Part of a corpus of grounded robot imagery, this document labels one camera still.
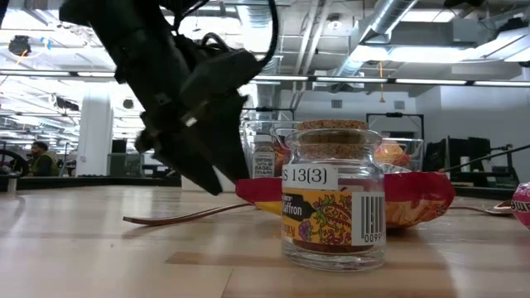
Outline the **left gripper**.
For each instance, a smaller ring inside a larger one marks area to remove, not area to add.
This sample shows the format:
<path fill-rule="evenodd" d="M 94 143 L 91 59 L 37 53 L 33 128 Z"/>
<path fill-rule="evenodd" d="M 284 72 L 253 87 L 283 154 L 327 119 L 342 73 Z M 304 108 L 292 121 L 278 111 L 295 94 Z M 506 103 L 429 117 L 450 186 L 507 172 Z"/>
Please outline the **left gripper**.
<path fill-rule="evenodd" d="M 127 35 L 119 41 L 119 80 L 128 84 L 144 108 L 145 129 L 138 149 L 212 195 L 223 189 L 213 166 L 198 152 L 211 151 L 213 165 L 229 180 L 248 179 L 239 134 L 247 100 L 230 92 L 191 108 L 180 99 L 181 86 L 203 60 L 236 49 L 216 35 L 193 41 L 182 35 Z"/>

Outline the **white-capped bagel seasoning jar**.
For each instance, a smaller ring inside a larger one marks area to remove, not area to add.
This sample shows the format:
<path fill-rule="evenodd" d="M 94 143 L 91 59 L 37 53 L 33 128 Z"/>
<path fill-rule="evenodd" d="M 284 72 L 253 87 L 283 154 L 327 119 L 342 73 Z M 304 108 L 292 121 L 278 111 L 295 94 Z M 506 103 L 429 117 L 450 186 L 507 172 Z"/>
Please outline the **white-capped bagel seasoning jar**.
<path fill-rule="evenodd" d="M 256 135 L 253 138 L 252 177 L 274 177 L 275 151 L 272 137 L 269 135 Z"/>

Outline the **copper spoon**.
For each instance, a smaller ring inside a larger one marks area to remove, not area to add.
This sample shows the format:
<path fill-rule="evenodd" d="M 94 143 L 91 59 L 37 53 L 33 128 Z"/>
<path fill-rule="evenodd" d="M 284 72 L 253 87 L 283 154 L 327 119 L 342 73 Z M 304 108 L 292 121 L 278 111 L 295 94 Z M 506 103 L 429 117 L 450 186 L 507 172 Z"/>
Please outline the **copper spoon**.
<path fill-rule="evenodd" d="M 219 214 L 219 213 L 229 211 L 232 209 L 239 209 L 239 208 L 248 207 L 248 206 L 252 206 L 252 204 L 249 204 L 249 203 L 232 204 L 228 206 L 216 207 L 212 209 L 203 210 L 203 211 L 196 212 L 193 214 L 174 216 L 174 217 L 165 217 L 165 218 L 138 218 L 138 217 L 124 216 L 123 221 L 131 223 L 131 224 L 139 224 L 139 225 L 144 225 L 144 226 L 156 227 L 156 226 L 164 226 L 164 225 L 172 225 L 172 224 L 181 224 L 181 223 L 189 222 L 195 219 L 201 219 L 201 218 L 204 218 L 210 215 Z"/>
<path fill-rule="evenodd" d="M 487 209 L 479 209 L 469 206 L 451 206 L 450 209 L 469 210 L 493 216 L 512 216 L 513 212 L 511 210 L 511 203 L 512 200 L 509 199 Z"/>

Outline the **small orange snack packet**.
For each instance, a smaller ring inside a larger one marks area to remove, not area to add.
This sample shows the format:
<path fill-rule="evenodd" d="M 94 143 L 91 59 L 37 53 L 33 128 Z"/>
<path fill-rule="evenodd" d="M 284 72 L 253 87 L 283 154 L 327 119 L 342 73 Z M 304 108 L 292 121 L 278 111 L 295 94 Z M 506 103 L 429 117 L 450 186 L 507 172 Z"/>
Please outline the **small orange snack packet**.
<path fill-rule="evenodd" d="M 274 177 L 282 175 L 282 167 L 285 161 L 290 160 L 291 152 L 284 148 L 281 141 L 275 140 L 273 143 L 274 150 Z"/>

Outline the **cork-topped glass saffron jar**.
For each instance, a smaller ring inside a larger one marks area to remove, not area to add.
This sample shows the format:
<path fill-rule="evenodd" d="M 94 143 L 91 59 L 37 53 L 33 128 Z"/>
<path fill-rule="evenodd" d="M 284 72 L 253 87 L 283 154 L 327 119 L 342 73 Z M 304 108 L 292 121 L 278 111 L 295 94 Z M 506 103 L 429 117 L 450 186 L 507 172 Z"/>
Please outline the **cork-topped glass saffron jar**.
<path fill-rule="evenodd" d="M 356 272 L 381 267 L 386 245 L 379 134 L 358 120 L 312 120 L 285 138 L 282 254 L 305 267 Z"/>

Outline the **clear plastic bin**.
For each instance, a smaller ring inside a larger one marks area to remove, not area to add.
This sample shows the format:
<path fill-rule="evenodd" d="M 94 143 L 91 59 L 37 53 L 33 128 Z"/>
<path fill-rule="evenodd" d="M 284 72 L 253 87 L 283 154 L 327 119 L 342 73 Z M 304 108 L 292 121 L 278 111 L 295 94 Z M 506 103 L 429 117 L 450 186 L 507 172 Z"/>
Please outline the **clear plastic bin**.
<path fill-rule="evenodd" d="M 295 132 L 299 124 L 301 122 L 280 120 L 249 120 L 242 123 L 241 138 L 248 171 L 252 179 L 254 179 L 252 177 L 253 138 L 256 135 L 269 135 L 272 137 L 272 144 L 278 140 L 282 142 L 284 148 L 288 149 L 285 145 L 285 137 L 291 132 Z"/>
<path fill-rule="evenodd" d="M 394 166 L 391 164 L 377 164 L 383 168 L 385 173 L 418 172 L 422 171 L 424 141 L 422 139 L 410 138 L 384 138 L 383 143 L 397 143 L 411 157 L 407 167 Z"/>

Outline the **dark green cabinet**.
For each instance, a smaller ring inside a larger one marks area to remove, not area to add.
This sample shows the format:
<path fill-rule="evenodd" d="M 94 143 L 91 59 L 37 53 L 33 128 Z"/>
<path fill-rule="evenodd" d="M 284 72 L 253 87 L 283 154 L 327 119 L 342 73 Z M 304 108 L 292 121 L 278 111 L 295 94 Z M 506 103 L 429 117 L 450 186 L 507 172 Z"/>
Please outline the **dark green cabinet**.
<path fill-rule="evenodd" d="M 142 164 L 144 156 L 142 154 L 111 153 L 108 154 L 107 172 L 111 177 L 143 177 Z"/>

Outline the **long ceiling light strip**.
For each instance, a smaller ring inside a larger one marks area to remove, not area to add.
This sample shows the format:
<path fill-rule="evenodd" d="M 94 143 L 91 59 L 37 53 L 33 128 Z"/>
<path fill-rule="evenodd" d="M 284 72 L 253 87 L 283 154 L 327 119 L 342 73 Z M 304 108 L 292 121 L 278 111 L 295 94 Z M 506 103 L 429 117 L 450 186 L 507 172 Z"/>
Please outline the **long ceiling light strip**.
<path fill-rule="evenodd" d="M 113 72 L 93 71 L 60 71 L 60 70 L 10 70 L 0 69 L 3 76 L 24 76 L 41 78 L 80 78 L 80 79 L 105 79 L 114 78 Z M 377 78 L 377 77 L 333 77 L 314 75 L 281 75 L 259 74 L 251 82 L 302 82 L 302 83 L 329 83 L 329 84 L 410 84 L 410 85 L 447 85 L 470 87 L 495 87 L 495 88 L 530 88 L 530 80 L 462 80 L 462 79 L 409 79 L 409 78 Z"/>

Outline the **red-edged ramen packet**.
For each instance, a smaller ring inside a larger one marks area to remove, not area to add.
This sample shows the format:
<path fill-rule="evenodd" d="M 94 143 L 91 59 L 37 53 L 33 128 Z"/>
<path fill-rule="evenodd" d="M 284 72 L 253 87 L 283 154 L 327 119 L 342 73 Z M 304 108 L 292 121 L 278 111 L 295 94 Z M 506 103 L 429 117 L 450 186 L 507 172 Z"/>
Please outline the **red-edged ramen packet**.
<path fill-rule="evenodd" d="M 455 198 L 446 175 L 437 172 L 402 172 L 384 178 L 388 228 L 410 228 L 439 218 Z M 268 213 L 282 213 L 282 182 L 279 178 L 239 180 L 236 195 Z"/>

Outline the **black background workstation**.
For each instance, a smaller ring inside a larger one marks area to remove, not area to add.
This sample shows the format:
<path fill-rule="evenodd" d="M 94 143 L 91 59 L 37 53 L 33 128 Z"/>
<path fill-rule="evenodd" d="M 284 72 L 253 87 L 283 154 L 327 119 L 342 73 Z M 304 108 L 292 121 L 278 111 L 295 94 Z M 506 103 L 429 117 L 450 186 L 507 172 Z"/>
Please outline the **black background workstation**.
<path fill-rule="evenodd" d="M 490 140 L 487 138 L 468 137 L 460 139 L 447 137 L 439 142 L 427 144 L 422 169 L 424 171 L 443 171 L 445 168 L 512 148 L 511 144 L 491 147 Z M 450 171 L 447 175 L 453 185 L 515 188 L 520 180 L 513 167 L 513 155 L 500 156 L 500 158 L 506 162 L 504 166 L 495 165 L 493 158 Z"/>

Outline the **black slanted rod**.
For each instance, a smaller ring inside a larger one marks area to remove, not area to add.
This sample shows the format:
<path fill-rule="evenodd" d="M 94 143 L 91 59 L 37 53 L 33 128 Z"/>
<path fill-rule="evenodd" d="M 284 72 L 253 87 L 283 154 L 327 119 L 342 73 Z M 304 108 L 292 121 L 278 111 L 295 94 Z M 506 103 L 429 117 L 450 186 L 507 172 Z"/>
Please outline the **black slanted rod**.
<path fill-rule="evenodd" d="M 528 149 L 530 149 L 530 144 L 527 144 L 527 145 L 524 145 L 524 146 L 521 146 L 521 147 L 515 147 L 515 148 L 509 149 L 507 151 L 501 151 L 500 153 L 494 153 L 494 154 L 489 154 L 489 155 L 486 155 L 486 156 L 481 156 L 481 157 L 475 158 L 473 160 L 467 161 L 465 163 L 461 163 L 461 164 L 456 165 L 456 166 L 451 166 L 451 167 L 445 168 L 444 172 L 454 171 L 456 169 L 460 169 L 460 168 L 465 167 L 465 166 L 470 166 L 471 164 L 473 164 L 475 162 L 484 161 L 484 160 L 490 160 L 490 159 L 493 159 L 493 158 L 499 157 L 499 156 L 511 156 L 512 154 L 514 154 L 516 152 L 524 151 L 524 150 L 528 150 Z"/>

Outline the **green-edged ramen packet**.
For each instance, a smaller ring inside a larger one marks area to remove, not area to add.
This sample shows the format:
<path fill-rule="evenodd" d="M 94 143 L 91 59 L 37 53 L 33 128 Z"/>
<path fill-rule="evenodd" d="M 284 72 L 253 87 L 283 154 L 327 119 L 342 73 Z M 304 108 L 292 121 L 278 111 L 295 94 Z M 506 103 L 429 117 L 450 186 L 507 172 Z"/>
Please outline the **green-edged ramen packet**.
<path fill-rule="evenodd" d="M 530 230 L 530 182 L 518 186 L 511 199 L 510 208 L 515 218 Z"/>

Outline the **ribbed silver air duct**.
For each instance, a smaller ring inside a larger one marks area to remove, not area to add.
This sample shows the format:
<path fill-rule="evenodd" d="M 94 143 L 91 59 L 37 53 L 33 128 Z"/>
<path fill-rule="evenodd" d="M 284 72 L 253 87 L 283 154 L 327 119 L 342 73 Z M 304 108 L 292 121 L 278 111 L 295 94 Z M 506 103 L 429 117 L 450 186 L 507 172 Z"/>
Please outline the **ribbed silver air duct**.
<path fill-rule="evenodd" d="M 267 4 L 237 7 L 243 25 L 243 45 L 261 60 L 269 50 L 272 39 L 272 14 Z M 251 83 L 254 108 L 276 108 L 280 99 L 280 83 Z"/>

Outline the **black background station frame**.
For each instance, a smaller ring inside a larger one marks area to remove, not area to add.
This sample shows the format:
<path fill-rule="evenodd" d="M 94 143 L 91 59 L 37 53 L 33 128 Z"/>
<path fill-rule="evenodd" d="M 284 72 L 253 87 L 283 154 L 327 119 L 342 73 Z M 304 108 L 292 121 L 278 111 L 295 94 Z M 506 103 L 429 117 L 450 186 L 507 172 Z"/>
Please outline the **black background station frame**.
<path fill-rule="evenodd" d="M 417 117 L 420 119 L 420 125 L 418 126 L 420 128 L 421 132 L 421 139 L 425 139 L 425 120 L 424 120 L 424 114 L 417 114 L 417 113 L 400 113 L 400 112 L 390 112 L 390 113 L 366 113 L 365 121 L 370 124 L 369 119 L 371 117 L 385 117 L 385 118 L 408 118 L 409 120 L 412 120 L 412 117 Z"/>

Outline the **smooth silver air duct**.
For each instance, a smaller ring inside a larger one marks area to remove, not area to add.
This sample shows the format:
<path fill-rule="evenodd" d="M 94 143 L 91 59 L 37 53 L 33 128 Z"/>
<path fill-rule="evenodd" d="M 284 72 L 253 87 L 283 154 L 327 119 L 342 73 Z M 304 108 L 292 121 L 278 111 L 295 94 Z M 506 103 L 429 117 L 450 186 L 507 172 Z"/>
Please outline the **smooth silver air duct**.
<path fill-rule="evenodd" d="M 373 12 L 366 18 L 356 21 L 349 37 L 350 52 L 342 64 L 337 67 L 333 76 L 355 77 L 363 64 L 373 58 L 374 48 L 364 43 L 387 45 L 392 31 L 406 14 L 417 4 L 418 0 L 378 0 Z"/>

